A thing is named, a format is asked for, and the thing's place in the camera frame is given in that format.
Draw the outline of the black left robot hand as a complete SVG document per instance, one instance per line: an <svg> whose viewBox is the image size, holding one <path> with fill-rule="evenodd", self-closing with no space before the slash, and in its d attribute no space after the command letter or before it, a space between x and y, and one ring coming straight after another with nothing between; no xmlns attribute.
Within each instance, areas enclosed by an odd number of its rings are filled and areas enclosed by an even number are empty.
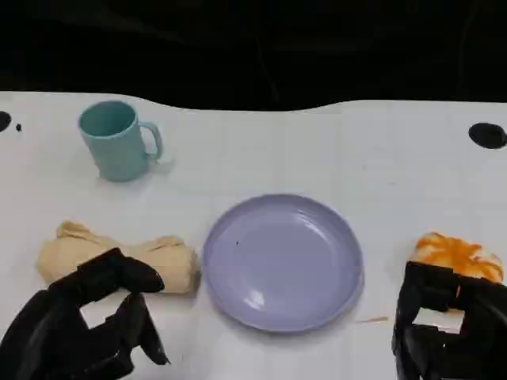
<svg viewBox="0 0 507 380"><path fill-rule="evenodd" d="M114 248L80 264L36 292L1 341L3 379L121 379L134 370L132 350L141 347L157 365L169 360L145 298L164 289L148 264ZM128 296L116 312L90 328L83 306L117 292Z"/></svg>

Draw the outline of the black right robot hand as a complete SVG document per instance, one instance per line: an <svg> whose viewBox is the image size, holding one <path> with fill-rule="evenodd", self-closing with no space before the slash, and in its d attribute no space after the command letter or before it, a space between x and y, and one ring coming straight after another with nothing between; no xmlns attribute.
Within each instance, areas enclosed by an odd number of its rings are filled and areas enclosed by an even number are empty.
<svg viewBox="0 0 507 380"><path fill-rule="evenodd" d="M464 313L458 333L418 325L422 309ZM506 287L410 261L391 341L399 379L504 379Z"/></svg>

